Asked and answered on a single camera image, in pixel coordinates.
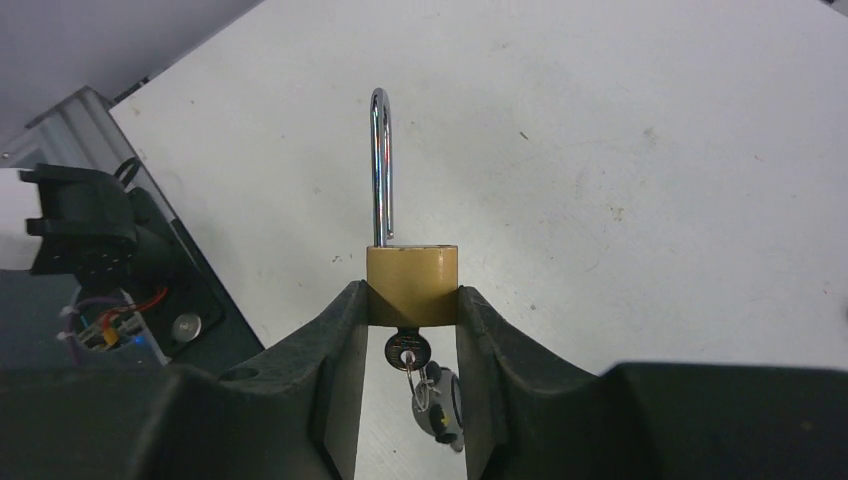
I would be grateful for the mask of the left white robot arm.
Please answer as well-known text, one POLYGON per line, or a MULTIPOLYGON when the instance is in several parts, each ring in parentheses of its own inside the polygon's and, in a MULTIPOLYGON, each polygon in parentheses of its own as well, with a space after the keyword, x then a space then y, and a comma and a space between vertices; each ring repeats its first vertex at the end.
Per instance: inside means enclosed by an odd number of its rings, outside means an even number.
POLYGON ((2 269, 72 275, 96 292, 166 284, 179 255, 153 197, 130 185, 139 168, 130 159, 114 174, 49 164, 2 169, 2 269))

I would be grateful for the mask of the small brass padlock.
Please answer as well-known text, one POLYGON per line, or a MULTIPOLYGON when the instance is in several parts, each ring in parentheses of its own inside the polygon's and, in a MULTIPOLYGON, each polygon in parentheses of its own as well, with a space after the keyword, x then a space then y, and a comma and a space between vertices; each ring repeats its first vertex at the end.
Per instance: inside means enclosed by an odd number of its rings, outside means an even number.
POLYGON ((366 250, 369 324, 398 329, 453 326, 458 311, 458 247, 392 245, 393 142, 388 93, 369 105, 373 244, 366 250))

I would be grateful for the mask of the small keys bunch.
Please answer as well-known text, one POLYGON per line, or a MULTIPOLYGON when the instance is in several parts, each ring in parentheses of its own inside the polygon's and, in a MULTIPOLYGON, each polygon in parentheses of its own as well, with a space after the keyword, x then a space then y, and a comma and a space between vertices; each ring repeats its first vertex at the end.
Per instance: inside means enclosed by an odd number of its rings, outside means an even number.
POLYGON ((418 427, 437 443, 462 453, 464 419, 457 373, 432 359, 431 346, 417 328, 399 328, 387 340, 384 356, 390 366, 406 374, 418 427))

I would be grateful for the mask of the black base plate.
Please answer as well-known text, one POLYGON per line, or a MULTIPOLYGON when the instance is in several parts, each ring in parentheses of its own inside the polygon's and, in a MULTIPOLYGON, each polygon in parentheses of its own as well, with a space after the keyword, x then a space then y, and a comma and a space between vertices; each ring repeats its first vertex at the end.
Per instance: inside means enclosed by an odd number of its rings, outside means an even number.
POLYGON ((158 352, 170 363, 219 375, 263 351, 141 160, 125 160, 115 176, 125 187, 136 227, 127 293, 156 302, 138 312, 158 352))

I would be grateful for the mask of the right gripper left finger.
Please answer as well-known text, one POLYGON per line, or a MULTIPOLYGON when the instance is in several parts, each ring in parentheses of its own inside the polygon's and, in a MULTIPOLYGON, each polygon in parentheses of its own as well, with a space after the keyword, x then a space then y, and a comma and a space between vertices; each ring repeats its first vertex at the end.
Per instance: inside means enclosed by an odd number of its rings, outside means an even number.
POLYGON ((229 371, 10 371, 5 479, 351 479, 368 288, 229 371))

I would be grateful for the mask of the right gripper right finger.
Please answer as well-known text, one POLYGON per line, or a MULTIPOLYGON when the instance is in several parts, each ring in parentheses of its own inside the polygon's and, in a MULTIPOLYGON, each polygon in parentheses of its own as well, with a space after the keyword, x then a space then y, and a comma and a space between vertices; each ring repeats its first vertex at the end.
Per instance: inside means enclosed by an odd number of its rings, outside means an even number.
POLYGON ((843 479, 838 370, 620 363, 591 374, 458 292, 471 479, 843 479))

